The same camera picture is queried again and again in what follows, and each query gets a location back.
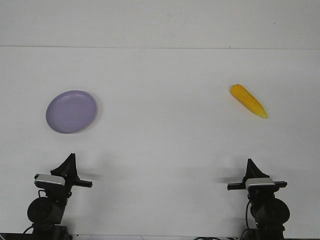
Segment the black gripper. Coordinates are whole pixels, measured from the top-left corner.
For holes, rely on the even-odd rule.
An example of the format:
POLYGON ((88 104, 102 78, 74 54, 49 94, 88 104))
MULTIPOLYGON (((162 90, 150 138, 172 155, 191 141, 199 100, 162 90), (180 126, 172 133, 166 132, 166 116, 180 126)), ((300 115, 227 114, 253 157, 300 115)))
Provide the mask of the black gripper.
MULTIPOLYGON (((242 179, 243 182, 239 183, 228 183, 227 190, 247 190, 245 187, 245 182, 248 179, 256 179, 256 178, 267 178, 268 175, 263 173, 253 162, 251 158, 247 160, 246 172, 242 179)), ((273 199, 275 198, 275 193, 279 191, 281 188, 285 188, 287 186, 286 181, 274 181, 275 185, 273 186, 257 186, 250 187, 248 192, 249 200, 262 200, 262 199, 273 199)))
POLYGON ((91 188, 93 186, 91 181, 79 178, 75 153, 71 153, 59 167, 51 170, 50 173, 53 176, 63 177, 62 180, 64 180, 64 183, 56 181, 46 185, 45 194, 50 198, 69 198, 72 195, 72 187, 91 188))

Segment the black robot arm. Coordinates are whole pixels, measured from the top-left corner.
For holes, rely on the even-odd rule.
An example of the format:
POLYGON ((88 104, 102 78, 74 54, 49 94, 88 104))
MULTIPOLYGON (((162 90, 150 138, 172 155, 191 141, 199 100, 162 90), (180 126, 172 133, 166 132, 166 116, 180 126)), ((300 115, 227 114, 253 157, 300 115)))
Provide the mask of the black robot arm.
POLYGON ((34 185, 38 188, 38 198, 33 200, 27 217, 32 222, 31 240, 72 240, 68 227, 61 225, 72 187, 91 188, 91 181, 78 176, 76 154, 71 153, 66 160, 49 174, 37 173, 34 185))
POLYGON ((283 240, 284 223, 290 210, 275 193, 287 186, 286 181, 274 181, 253 162, 247 160, 246 172, 241 182, 229 183, 227 190, 246 190, 248 203, 245 210, 246 229, 241 240, 283 240))

